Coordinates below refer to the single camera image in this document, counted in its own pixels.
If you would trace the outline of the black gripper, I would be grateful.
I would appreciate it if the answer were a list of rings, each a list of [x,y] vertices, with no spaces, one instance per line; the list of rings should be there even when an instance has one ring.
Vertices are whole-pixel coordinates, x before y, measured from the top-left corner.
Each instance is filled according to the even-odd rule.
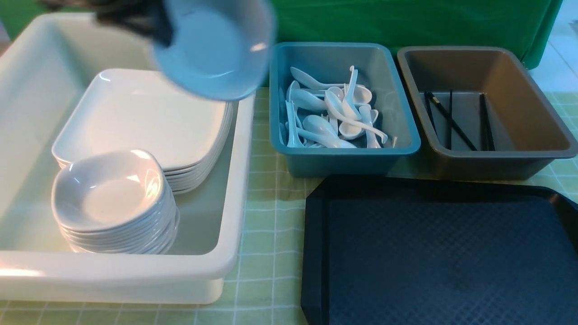
[[[152,37],[164,47],[172,44],[173,26],[165,5],[152,5],[151,0],[40,0],[38,4],[50,12],[64,8],[84,9],[95,13],[102,25],[126,29]]]

